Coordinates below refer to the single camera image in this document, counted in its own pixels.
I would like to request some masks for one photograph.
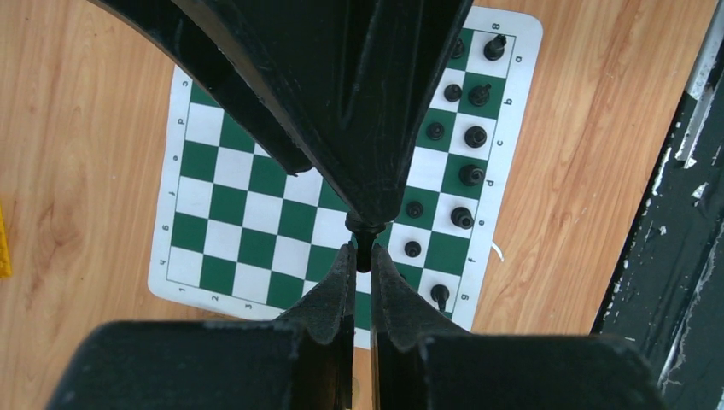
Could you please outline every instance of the wooden table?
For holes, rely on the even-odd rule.
[[[477,2],[545,35],[475,331],[589,331],[715,3]],[[172,67],[83,0],[0,2],[1,408],[41,407],[103,322],[213,317],[146,286]]]

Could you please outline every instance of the black pawn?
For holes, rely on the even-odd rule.
[[[430,291],[433,302],[437,302],[437,308],[445,312],[445,302],[450,298],[450,290],[444,284],[436,284]]]
[[[425,134],[427,134],[428,138],[437,141],[445,135],[445,127],[439,122],[433,122],[425,130]]]
[[[465,143],[471,148],[480,148],[488,140],[488,133],[481,126],[472,126],[465,132]]]
[[[482,107],[490,100],[490,84],[476,85],[468,93],[468,100],[476,107]]]
[[[458,41],[455,42],[455,48],[452,49],[452,59],[457,60],[463,54],[465,54],[465,43],[461,38],[458,38]]]
[[[423,248],[420,246],[420,243],[416,241],[405,243],[405,255],[410,256],[411,258],[417,258],[420,256],[422,251]]]
[[[503,34],[498,34],[485,44],[485,48],[482,49],[482,54],[485,55],[485,58],[494,62],[505,54],[505,45],[507,43],[508,39]]]
[[[450,103],[455,103],[463,96],[463,89],[457,84],[450,84],[445,87],[444,95]]]
[[[450,219],[455,226],[463,229],[470,229],[473,227],[473,215],[470,213],[468,208],[458,207],[450,214]]]
[[[423,207],[423,204],[417,201],[411,201],[407,203],[407,206],[405,207],[405,212],[407,213],[407,216],[413,219],[417,219],[423,216],[424,211],[425,208]]]
[[[463,184],[475,186],[482,183],[485,179],[485,171],[477,165],[469,164],[460,168],[458,176]]]

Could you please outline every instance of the peeling paint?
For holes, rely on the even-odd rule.
[[[697,187],[696,190],[692,193],[692,197],[701,199],[701,195],[704,193],[704,190],[706,189],[706,185],[708,185],[708,182],[704,182],[700,186]]]
[[[662,393],[666,392],[666,386],[668,384],[679,383],[671,380],[669,378],[669,375],[671,374],[671,372],[678,369],[686,362],[686,337],[688,336],[689,330],[691,329],[689,326],[689,319],[691,318],[694,309],[701,300],[701,291],[704,289],[706,283],[709,282],[709,280],[711,279],[711,273],[714,271],[714,267],[716,264],[716,250],[719,248],[719,242],[721,241],[722,237],[724,237],[724,224],[719,226],[719,233],[717,234],[714,245],[711,247],[709,255],[707,256],[706,265],[704,266],[704,274],[702,274],[701,278],[699,278],[699,280],[697,281],[697,285],[694,288],[692,301],[691,303],[689,303],[689,306],[686,309],[684,321],[676,334],[674,343],[671,345],[671,350],[669,351],[669,356],[667,357],[666,363],[661,371],[661,375],[659,376],[658,381],[659,385],[661,386]]]
[[[661,186],[663,178],[663,170],[666,168],[666,163],[669,162],[671,157],[671,147],[666,148],[666,154],[663,155],[661,163],[658,165],[657,176],[654,178],[654,185],[651,187],[651,194],[653,196],[659,196],[658,188]]]

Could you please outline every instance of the chess rook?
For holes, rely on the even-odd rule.
[[[503,34],[498,34],[485,44],[482,54],[491,62],[495,62],[505,54],[505,45],[507,43],[508,39]]]

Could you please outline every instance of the white square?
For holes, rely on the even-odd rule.
[[[473,224],[473,227],[470,229],[463,229],[453,224],[451,216],[455,208],[464,207],[468,208],[474,220],[477,212],[477,203],[478,201],[475,199],[440,193],[437,199],[437,208],[435,209],[435,219],[432,222],[432,230],[455,237],[470,238],[470,234],[473,229],[475,229],[475,224]]]
[[[254,155],[233,149],[219,148],[213,182],[218,185],[248,190]]]
[[[201,282],[203,255],[186,249],[171,247],[168,257],[168,280],[198,287]]]
[[[225,261],[239,259],[239,243],[242,241],[242,228],[217,220],[209,220],[206,228],[204,255]]]
[[[176,210],[182,214],[208,219],[213,184],[199,179],[178,179]]]
[[[297,239],[277,237],[271,269],[274,272],[286,273],[289,276],[303,279],[307,275],[307,262],[311,247],[312,245],[309,243]]]
[[[508,66],[511,64],[511,56],[516,45],[516,38],[505,36],[505,40],[507,41],[505,53],[496,61],[488,60],[482,52],[483,49],[485,49],[485,44],[497,35],[498,33],[496,32],[473,32],[473,39],[470,42],[470,54],[468,55],[468,65],[465,71],[502,79],[507,77]]]
[[[269,153],[267,153],[263,148],[261,148],[261,145],[259,145],[257,143],[254,144],[254,155],[261,155],[261,156],[265,156],[267,158],[271,158],[269,156]]]
[[[389,255],[395,262],[404,263],[413,267],[424,267],[429,238],[430,231],[427,229],[395,223],[392,225],[392,231],[389,234]],[[414,258],[407,256],[405,253],[405,245],[410,241],[419,243],[422,249],[420,255]]]
[[[479,160],[488,160],[490,156],[490,144],[493,143],[495,134],[495,120],[489,118],[475,117],[473,115],[460,114],[455,116],[455,125],[452,127],[452,141],[450,141],[450,154],[468,156]],[[465,142],[465,133],[472,127],[479,126],[488,135],[485,144],[480,148],[471,148]]]
[[[314,231],[312,244],[327,248],[339,249],[349,242],[352,233],[344,227],[347,214],[333,209],[317,208],[317,217],[314,218]]]
[[[445,311],[451,313],[455,307],[455,300],[458,297],[460,277],[451,275],[450,273],[433,271],[432,269],[423,269],[423,275],[420,278],[420,287],[417,289],[417,292],[435,309],[438,308],[438,305],[437,302],[432,300],[430,292],[433,286],[437,284],[444,285],[450,292],[450,297],[447,298],[445,303]]]
[[[237,263],[231,294],[248,301],[266,303],[271,277],[272,271],[269,269]]]
[[[415,147],[410,174],[407,176],[407,185],[435,192],[440,191],[446,164],[447,152]]]
[[[372,274],[357,272],[357,287],[356,290],[360,293],[366,293],[369,295],[372,293]]]
[[[435,90],[435,94],[432,96],[430,107],[444,109],[446,111],[452,111],[454,113],[458,112],[458,104],[460,103],[460,101],[457,100],[456,102],[449,102],[447,99],[445,99],[445,87],[451,84],[457,84],[460,86],[460,89],[462,89],[464,81],[465,71],[446,68],[445,71],[442,72],[440,83],[437,85],[437,90]]]
[[[255,231],[277,235],[279,220],[282,217],[282,202],[282,198],[260,194],[259,192],[248,192],[243,226]]]
[[[192,102],[189,105],[186,140],[218,147],[222,124],[224,124],[223,109]]]
[[[284,186],[284,199],[316,207],[319,205],[322,182],[322,175],[316,168],[300,173],[297,176],[287,175],[287,184]]]
[[[314,286],[317,286],[317,282],[313,282],[311,280],[305,280],[304,284],[302,285],[302,288],[301,288],[301,295],[304,296],[307,293],[309,293],[309,291],[312,290],[312,288]]]

